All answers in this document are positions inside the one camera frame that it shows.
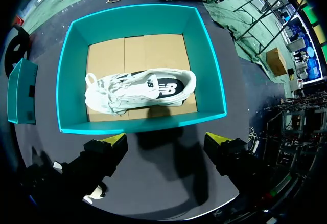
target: metal rack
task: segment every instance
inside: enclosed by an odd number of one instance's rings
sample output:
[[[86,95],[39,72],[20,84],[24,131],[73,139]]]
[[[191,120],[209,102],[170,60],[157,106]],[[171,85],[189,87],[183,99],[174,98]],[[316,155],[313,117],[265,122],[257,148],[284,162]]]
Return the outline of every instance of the metal rack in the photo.
[[[258,43],[259,43],[259,52],[256,54],[257,56],[258,55],[260,55],[280,34],[281,34],[281,32],[289,25],[289,22],[291,21],[291,19],[296,15],[296,13],[300,10],[300,9],[303,9],[303,7],[305,7],[307,4],[302,4],[302,2],[303,2],[303,0],[301,0],[301,2],[299,3],[299,6],[297,7],[297,9],[295,10],[295,12],[292,14],[292,16],[290,17],[290,20],[288,20],[287,21],[287,23],[286,24],[284,24],[283,25],[283,27],[279,30],[279,32],[276,34],[276,35],[274,35],[268,28],[267,28],[267,26],[263,23],[263,22],[261,22],[261,20],[263,19],[263,18],[265,18],[266,16],[268,16],[268,15],[270,15],[271,13],[273,13],[276,17],[278,17],[277,16],[277,14],[275,13],[275,10],[276,9],[273,9],[273,7],[278,3],[278,2],[280,2],[281,3],[281,5],[282,5],[282,7],[284,7],[284,6],[287,6],[287,5],[289,5],[289,4],[291,4],[291,3],[287,3],[287,4],[284,4],[283,2],[282,2],[282,0],[276,0],[272,5],[270,5],[269,7],[268,7],[268,9],[258,18],[258,19],[255,19],[248,11],[246,11],[245,9],[244,9],[244,6],[245,5],[247,5],[247,4],[249,4],[249,3],[251,3],[258,11],[260,11],[260,9],[259,8],[257,8],[257,6],[256,5],[254,5],[253,3],[252,3],[252,1],[254,1],[254,0],[249,0],[248,2],[246,2],[245,4],[243,4],[243,5],[241,5],[240,7],[238,7],[238,8],[236,8],[233,12],[236,12],[236,11],[242,11],[242,12],[246,12],[247,14],[249,14],[250,16],[251,16],[251,18],[252,18],[252,23],[251,23],[251,26],[240,36],[240,37],[238,37],[237,38],[237,41],[239,41],[239,40],[241,40],[242,38],[248,38],[248,37],[251,37],[251,38],[254,38]],[[261,44],[261,42],[253,35],[253,34],[251,34],[250,33],[250,30],[256,25],[256,24],[258,24],[258,23],[261,23],[266,29],[267,29],[267,31],[272,35],[272,40],[268,43],[268,44],[266,44],[265,46],[263,45],[263,44]]]

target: white sneaker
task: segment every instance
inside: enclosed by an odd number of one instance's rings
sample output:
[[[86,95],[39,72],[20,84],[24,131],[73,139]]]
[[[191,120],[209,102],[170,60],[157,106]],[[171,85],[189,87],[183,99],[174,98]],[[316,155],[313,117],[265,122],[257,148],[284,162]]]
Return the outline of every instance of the white sneaker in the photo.
[[[181,106],[196,86],[193,72],[167,68],[115,74],[99,80],[88,73],[85,81],[88,86],[85,104],[92,110],[113,115],[144,106]]]

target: teal bin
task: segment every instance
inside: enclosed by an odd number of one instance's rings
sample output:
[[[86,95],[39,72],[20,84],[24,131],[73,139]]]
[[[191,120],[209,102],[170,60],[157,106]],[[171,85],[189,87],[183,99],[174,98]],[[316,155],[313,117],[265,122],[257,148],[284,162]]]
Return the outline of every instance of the teal bin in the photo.
[[[35,124],[34,92],[37,65],[21,59],[9,76],[7,114],[12,123]]]
[[[183,34],[191,70],[197,77],[197,113],[88,122],[85,75],[88,46],[116,38]],[[223,83],[208,32],[196,8],[145,4],[108,9],[71,23],[59,61],[57,116],[60,132],[86,135],[143,132],[186,126],[224,117]]]

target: cardboard box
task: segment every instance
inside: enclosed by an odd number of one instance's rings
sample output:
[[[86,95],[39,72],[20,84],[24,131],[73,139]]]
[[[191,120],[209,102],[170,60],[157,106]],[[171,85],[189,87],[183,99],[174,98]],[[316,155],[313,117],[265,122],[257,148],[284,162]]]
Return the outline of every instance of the cardboard box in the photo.
[[[90,45],[86,73],[99,79],[117,73],[134,73],[151,68],[190,70],[183,35],[160,34],[119,38]],[[121,116],[102,114],[87,108],[90,122],[153,118],[196,113],[194,93],[179,107],[151,106],[131,109]]]
[[[155,107],[133,110],[123,115],[123,120],[116,116],[116,121],[92,112],[89,118],[84,96],[86,71],[96,72],[100,77],[109,74],[108,68],[112,73],[140,71],[140,66],[185,69],[186,56],[197,77],[196,105],[190,97],[187,99],[190,106],[186,104],[176,110],[158,111]],[[110,61],[107,68],[103,59]],[[152,131],[206,122],[227,113],[218,61],[201,16],[196,8],[177,5],[118,7],[72,22],[60,56],[56,98],[58,125],[63,133],[108,135]],[[193,111],[197,107],[197,112],[190,112],[191,108],[182,111],[185,107],[192,107]]]
[[[286,62],[278,48],[266,53],[267,64],[275,76],[287,74]]]

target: dark tabletop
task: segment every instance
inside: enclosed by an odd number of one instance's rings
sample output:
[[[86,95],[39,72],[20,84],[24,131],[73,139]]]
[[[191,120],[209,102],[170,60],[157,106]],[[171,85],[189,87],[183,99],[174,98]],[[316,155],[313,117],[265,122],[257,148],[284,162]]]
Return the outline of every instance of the dark tabletop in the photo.
[[[51,161],[70,162],[83,151],[90,139],[112,135],[86,136],[60,133],[56,114],[56,79],[59,57],[70,22],[82,16],[133,4],[167,3],[162,0],[82,0],[69,6],[41,25],[34,37],[30,61],[38,64],[35,90],[36,125],[17,124],[15,131],[22,158],[31,165],[37,154]],[[113,176],[103,182],[109,191],[93,205],[111,213],[144,219],[182,220],[202,215],[233,200],[237,188],[228,177],[220,176],[204,154],[206,132],[247,141],[248,106],[239,58],[228,31],[210,18],[202,2],[173,1],[196,7],[208,29],[222,74],[227,116],[205,123],[146,133],[127,134],[129,150]],[[1,104],[6,104],[8,79],[3,61],[0,81]],[[1,132],[10,148],[6,106],[0,110]]]

